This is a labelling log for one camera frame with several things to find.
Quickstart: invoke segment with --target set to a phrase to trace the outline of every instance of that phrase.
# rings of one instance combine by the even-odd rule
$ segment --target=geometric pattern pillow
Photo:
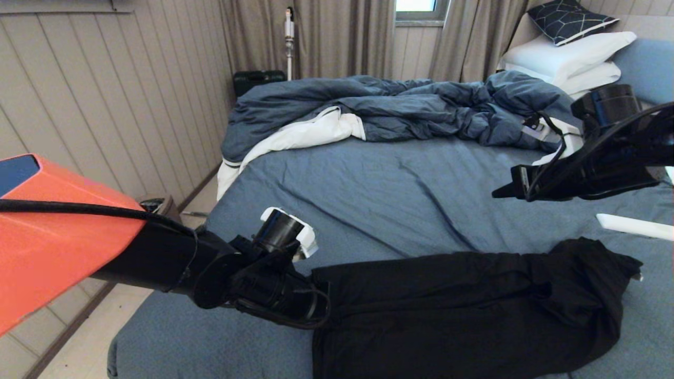
[[[604,31],[618,18],[592,13],[575,0],[554,0],[527,11],[555,46]]]

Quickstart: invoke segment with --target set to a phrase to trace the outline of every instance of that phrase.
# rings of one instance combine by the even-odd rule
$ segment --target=black cloth
[[[536,378],[570,372],[620,336],[642,263],[599,241],[548,254],[461,252],[313,270],[332,319],[314,332],[315,379]]]

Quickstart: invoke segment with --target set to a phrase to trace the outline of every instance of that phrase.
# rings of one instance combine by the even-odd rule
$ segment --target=white pole
[[[293,22],[293,9],[286,9],[286,57],[288,58],[288,81],[293,79],[293,48],[295,42],[295,23]]]

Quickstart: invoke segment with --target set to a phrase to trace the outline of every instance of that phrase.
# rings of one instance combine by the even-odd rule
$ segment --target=black cable
[[[570,175],[572,175],[576,170],[580,168],[581,165],[585,163],[585,160],[588,156],[590,156],[594,151],[599,147],[604,144],[608,139],[612,138],[615,134],[620,132],[623,128],[631,125],[633,122],[636,120],[642,118],[643,116],[653,114],[655,112],[662,111],[663,109],[666,109],[668,107],[674,106],[674,103],[665,103],[661,105],[657,105],[653,108],[647,109],[645,111],[639,112],[635,115],[629,116],[628,118],[620,121],[618,124],[613,126],[611,129],[607,130],[604,134],[602,134],[600,137],[598,137],[596,140],[592,141],[589,144],[585,144],[583,146],[583,149],[579,150],[577,153],[572,155],[570,158],[573,158],[573,160],[566,165],[562,170],[560,170],[551,180],[550,182],[543,186],[541,190],[539,191],[539,194],[545,194],[549,190],[553,189],[554,187],[557,187],[561,182],[567,179]]]
[[[325,292],[320,291],[317,289],[313,284],[310,284],[311,288],[310,289],[299,289],[295,290],[293,292],[295,293],[315,293],[319,296],[322,296],[326,300],[326,315],[321,318],[318,321],[297,321],[293,320],[291,318],[287,318],[281,314],[277,314],[276,312],[270,312],[267,308],[259,307],[258,305],[255,305],[254,303],[249,303],[249,302],[242,302],[239,300],[235,300],[233,302],[234,307],[245,313],[249,313],[253,316],[257,316],[259,318],[263,318],[265,320],[269,320],[272,322],[275,322],[280,325],[284,326],[290,326],[292,328],[298,328],[298,329],[303,329],[303,330],[314,330],[321,328],[323,325],[325,325],[328,320],[330,319],[330,308],[332,307],[331,301],[330,301],[330,296],[328,296]]]
[[[529,189],[526,191],[526,195],[524,198],[526,199],[527,202],[532,202],[538,198],[538,196],[541,194],[540,191],[535,191],[535,187],[538,185],[539,181],[545,175],[545,173],[552,167],[558,160],[559,157],[561,157],[562,154],[564,154],[564,150],[566,150],[566,141],[564,140],[564,133],[559,129],[554,122],[550,119],[550,116],[547,115],[545,112],[539,112],[539,115],[545,120],[545,123],[552,129],[556,134],[558,134],[561,137],[561,146],[559,150],[557,151],[557,154],[548,162],[547,164],[544,165],[543,169],[534,177],[534,179],[531,181],[531,184],[529,185]]]
[[[136,220],[152,221],[168,227],[174,231],[190,235],[194,238],[194,252],[192,257],[185,265],[185,269],[174,285],[163,292],[171,292],[178,287],[188,276],[189,267],[194,262],[199,249],[199,237],[193,229],[182,225],[168,217],[156,213],[146,212],[144,210],[120,208],[116,206],[107,206],[99,204],[84,204],[74,202],[43,202],[36,200],[9,200],[0,199],[0,212],[13,213],[63,213],[63,214],[91,214],[93,216],[109,216],[121,218],[133,218]]]

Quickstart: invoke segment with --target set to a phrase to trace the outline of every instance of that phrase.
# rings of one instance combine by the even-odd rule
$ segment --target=beige curtain
[[[222,0],[234,71],[286,71],[284,11],[295,10],[293,78],[390,78],[395,0]]]
[[[286,71],[283,22],[293,0],[222,0],[224,39],[234,72]]]
[[[508,48],[529,0],[452,0],[435,46],[431,78],[484,80]]]

